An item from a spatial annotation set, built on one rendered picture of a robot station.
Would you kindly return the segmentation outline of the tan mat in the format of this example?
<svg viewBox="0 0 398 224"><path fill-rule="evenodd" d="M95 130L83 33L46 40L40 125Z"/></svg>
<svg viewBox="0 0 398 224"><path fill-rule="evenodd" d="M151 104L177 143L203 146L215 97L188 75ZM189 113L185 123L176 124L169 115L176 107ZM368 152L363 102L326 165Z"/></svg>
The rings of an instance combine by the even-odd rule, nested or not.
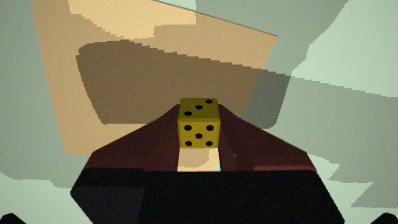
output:
<svg viewBox="0 0 398 224"><path fill-rule="evenodd" d="M240 118L278 36L156 0L31 0L64 152L97 149L182 98Z"/></svg>

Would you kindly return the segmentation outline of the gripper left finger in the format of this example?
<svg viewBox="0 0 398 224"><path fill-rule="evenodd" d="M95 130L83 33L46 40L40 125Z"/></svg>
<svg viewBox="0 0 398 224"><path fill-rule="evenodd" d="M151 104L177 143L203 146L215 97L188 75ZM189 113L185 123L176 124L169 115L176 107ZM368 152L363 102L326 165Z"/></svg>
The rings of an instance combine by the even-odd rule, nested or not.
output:
<svg viewBox="0 0 398 224"><path fill-rule="evenodd" d="M141 168L144 171L177 171L180 152L179 108L180 104L177 104L160 118L97 149L83 170Z"/></svg>

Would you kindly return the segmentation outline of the yellow die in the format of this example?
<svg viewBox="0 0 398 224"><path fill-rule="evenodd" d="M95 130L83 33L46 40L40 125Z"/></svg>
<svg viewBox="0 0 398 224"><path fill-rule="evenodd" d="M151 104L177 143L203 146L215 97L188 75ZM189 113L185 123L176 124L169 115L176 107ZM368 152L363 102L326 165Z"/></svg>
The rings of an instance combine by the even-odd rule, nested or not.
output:
<svg viewBox="0 0 398 224"><path fill-rule="evenodd" d="M220 115L216 98L182 98L178 115L181 148L217 148Z"/></svg>

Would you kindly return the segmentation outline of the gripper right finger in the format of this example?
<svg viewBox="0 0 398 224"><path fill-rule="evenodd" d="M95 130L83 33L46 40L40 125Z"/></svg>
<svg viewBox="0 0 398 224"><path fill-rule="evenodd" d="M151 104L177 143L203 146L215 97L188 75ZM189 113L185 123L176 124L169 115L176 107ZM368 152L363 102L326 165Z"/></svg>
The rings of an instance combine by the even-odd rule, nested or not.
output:
<svg viewBox="0 0 398 224"><path fill-rule="evenodd" d="M221 120L218 142L220 171L317 172L304 150L242 120L222 104L218 104L218 109Z"/></svg>

